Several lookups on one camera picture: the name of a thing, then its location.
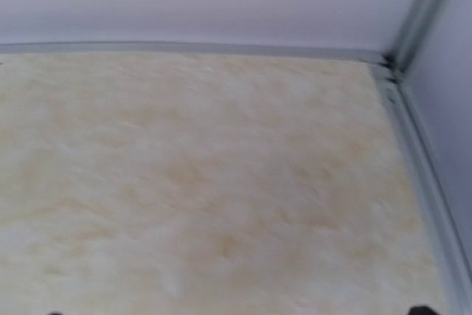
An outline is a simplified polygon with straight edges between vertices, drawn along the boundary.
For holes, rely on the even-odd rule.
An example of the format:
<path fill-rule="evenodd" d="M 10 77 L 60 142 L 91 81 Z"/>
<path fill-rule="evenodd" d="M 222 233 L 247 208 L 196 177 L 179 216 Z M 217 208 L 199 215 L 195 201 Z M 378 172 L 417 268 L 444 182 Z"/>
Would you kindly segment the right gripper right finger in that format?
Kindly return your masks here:
<path fill-rule="evenodd" d="M 409 315 L 432 315 L 432 309 L 426 305 L 416 305 L 409 309 Z"/>

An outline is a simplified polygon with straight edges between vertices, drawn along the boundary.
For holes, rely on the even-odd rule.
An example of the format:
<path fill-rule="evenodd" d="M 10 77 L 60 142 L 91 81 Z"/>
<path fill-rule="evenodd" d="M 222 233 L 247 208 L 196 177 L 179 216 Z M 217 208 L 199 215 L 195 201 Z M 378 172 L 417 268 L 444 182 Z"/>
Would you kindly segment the side aluminium floor rail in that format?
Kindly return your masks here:
<path fill-rule="evenodd" d="M 389 68 L 375 64 L 369 70 L 406 161 L 451 313 L 470 314 L 471 268 L 417 115 Z"/>

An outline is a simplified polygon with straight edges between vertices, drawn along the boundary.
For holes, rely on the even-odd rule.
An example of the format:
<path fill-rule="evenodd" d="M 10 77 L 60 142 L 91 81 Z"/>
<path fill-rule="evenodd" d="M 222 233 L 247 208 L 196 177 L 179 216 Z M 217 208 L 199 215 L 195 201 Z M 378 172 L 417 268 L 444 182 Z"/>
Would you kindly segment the back aluminium floor rail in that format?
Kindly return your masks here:
<path fill-rule="evenodd" d="M 222 55 L 255 55 L 290 58 L 322 58 L 331 60 L 354 60 L 370 64 L 383 64 L 380 52 L 363 49 L 329 49 L 294 46 L 263 46 L 243 44 L 206 44 L 169 41 L 124 42 L 60 42 L 2 44 L 1 54 L 20 53 L 77 53 L 77 52 L 172 52 L 207 53 Z"/>

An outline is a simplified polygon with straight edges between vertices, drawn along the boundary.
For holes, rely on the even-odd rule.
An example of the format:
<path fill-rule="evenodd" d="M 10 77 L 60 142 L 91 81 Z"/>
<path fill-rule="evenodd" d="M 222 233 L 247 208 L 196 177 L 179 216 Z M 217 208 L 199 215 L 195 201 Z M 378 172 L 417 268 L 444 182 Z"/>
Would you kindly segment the right aluminium corner post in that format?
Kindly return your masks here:
<path fill-rule="evenodd" d="M 414 0 L 390 55 L 394 72 L 407 73 L 440 13 L 445 0 Z"/>

